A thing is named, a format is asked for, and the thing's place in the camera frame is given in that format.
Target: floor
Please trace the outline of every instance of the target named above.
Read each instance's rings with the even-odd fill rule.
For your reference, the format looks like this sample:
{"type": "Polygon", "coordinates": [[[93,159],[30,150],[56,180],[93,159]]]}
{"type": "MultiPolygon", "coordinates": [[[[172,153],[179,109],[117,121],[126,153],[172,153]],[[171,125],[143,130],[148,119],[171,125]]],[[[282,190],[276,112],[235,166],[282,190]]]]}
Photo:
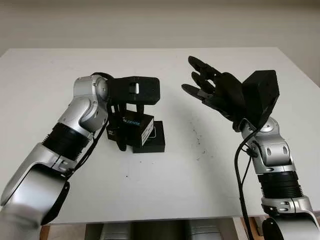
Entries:
{"type": "MultiPolygon", "coordinates": [[[[259,236],[256,230],[256,223],[253,218],[250,218],[250,224],[253,231],[254,239],[255,240],[263,240],[263,236],[259,236]]],[[[169,238],[169,234],[171,236],[180,236],[180,233],[177,233],[177,228],[174,227],[167,227],[165,236],[160,237],[159,239],[171,239],[169,238]]],[[[85,239],[85,231],[86,225],[85,224],[69,224],[69,225],[51,225],[51,226],[44,226],[42,228],[40,240],[84,240],[85,239]]],[[[146,235],[148,235],[148,227],[145,229],[146,235]]],[[[138,239],[146,239],[142,235],[137,236],[138,239]]]]}

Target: silver robotic arm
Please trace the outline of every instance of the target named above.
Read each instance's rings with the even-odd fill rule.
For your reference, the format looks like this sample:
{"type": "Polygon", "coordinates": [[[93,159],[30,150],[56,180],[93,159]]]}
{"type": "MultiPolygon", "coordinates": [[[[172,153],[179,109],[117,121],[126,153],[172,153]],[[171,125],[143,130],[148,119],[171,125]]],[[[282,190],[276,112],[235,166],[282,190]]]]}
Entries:
{"type": "Polygon", "coordinates": [[[39,239],[40,226],[58,215],[78,156],[108,119],[108,97],[108,80],[100,75],[75,81],[68,108],[1,195],[0,240],[39,239]]]}
{"type": "Polygon", "coordinates": [[[280,136],[278,123],[270,117],[280,95],[276,71],[257,70],[240,82],[196,57],[189,56],[188,62],[197,71],[191,77],[199,88],[183,84],[182,89],[232,121],[234,131],[242,132],[244,140],[235,153],[234,167],[248,238],[254,239],[238,168],[246,142],[261,183],[262,207],[270,216],[262,224],[264,239],[320,240],[319,224],[298,183],[290,149],[280,136]]]}
{"type": "MultiPolygon", "coordinates": [[[[253,132],[247,123],[245,139],[253,132]]],[[[261,130],[247,144],[256,153],[255,173],[261,183],[262,207],[270,216],[262,224],[266,240],[320,240],[320,227],[309,198],[303,195],[296,167],[279,125],[269,117],[261,130]]]]}

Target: black cable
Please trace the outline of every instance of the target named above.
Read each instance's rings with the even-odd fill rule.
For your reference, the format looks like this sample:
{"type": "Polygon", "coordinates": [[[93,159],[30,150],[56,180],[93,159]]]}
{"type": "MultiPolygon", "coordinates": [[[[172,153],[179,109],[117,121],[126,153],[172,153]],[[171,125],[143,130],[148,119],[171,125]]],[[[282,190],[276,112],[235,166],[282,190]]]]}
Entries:
{"type": "Polygon", "coordinates": [[[252,157],[250,156],[250,157],[249,157],[248,164],[246,165],[246,169],[245,169],[245,172],[244,172],[242,181],[241,181],[241,187],[244,186],[244,181],[245,181],[245,179],[246,179],[246,176],[247,176],[247,173],[248,173],[248,170],[249,170],[249,166],[250,166],[251,160],[252,160],[252,157]]]}
{"type": "Polygon", "coordinates": [[[98,144],[99,139],[101,138],[104,130],[106,129],[107,125],[109,122],[109,118],[105,121],[105,124],[102,126],[100,132],[98,133],[98,135],[96,137],[93,138],[93,143],[91,144],[91,146],[88,148],[88,150],[85,152],[85,154],[82,156],[82,158],[80,159],[80,161],[78,162],[78,164],[75,166],[73,172],[75,172],[76,170],[78,170],[79,168],[81,168],[81,166],[83,164],[85,164],[85,162],[88,160],[88,158],[90,157],[90,155],[92,154],[92,152],[94,151],[95,147],[98,144]]]}
{"type": "Polygon", "coordinates": [[[249,240],[254,240],[254,237],[252,235],[251,232],[251,228],[250,228],[250,222],[249,222],[249,217],[248,217],[248,213],[247,213],[247,208],[246,208],[246,203],[245,203],[245,196],[244,196],[244,192],[243,192],[243,188],[242,188],[242,184],[241,184],[241,177],[240,177],[240,173],[239,173],[239,166],[238,166],[238,158],[239,158],[239,154],[241,149],[244,147],[244,145],[246,145],[246,143],[256,134],[260,131],[259,128],[257,128],[255,131],[253,131],[252,133],[250,133],[238,146],[236,152],[235,152],[235,156],[234,156],[234,169],[235,169],[235,175],[236,175],[236,180],[237,180],[237,184],[238,184],[238,188],[239,188],[239,199],[240,199],[240,205],[241,205],[241,210],[242,210],[242,215],[243,215],[243,219],[244,219],[244,223],[248,232],[248,237],[249,240]]]}

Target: label on box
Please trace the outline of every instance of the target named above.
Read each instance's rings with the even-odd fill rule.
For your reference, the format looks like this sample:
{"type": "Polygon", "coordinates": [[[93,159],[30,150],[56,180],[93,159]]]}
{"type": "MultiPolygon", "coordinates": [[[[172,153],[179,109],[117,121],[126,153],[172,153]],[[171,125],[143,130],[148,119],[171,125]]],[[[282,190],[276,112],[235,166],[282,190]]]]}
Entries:
{"type": "Polygon", "coordinates": [[[152,132],[152,130],[154,129],[154,120],[152,119],[150,121],[150,123],[148,124],[148,126],[146,126],[145,130],[143,131],[143,133],[141,134],[141,142],[142,142],[142,146],[145,144],[145,142],[147,141],[150,133],[152,132]]]}

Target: black rubber joint section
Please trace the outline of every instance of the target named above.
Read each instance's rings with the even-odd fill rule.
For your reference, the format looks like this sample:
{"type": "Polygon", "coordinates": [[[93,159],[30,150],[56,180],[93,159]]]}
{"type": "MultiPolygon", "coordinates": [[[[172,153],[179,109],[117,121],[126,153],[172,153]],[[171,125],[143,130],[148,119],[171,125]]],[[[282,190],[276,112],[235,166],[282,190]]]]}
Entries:
{"type": "Polygon", "coordinates": [[[88,143],[88,138],[60,122],[42,142],[46,148],[73,161],[77,160],[88,143]]]}
{"type": "Polygon", "coordinates": [[[258,175],[262,194],[267,199],[289,199],[303,197],[295,171],[265,173],[258,175]]]}

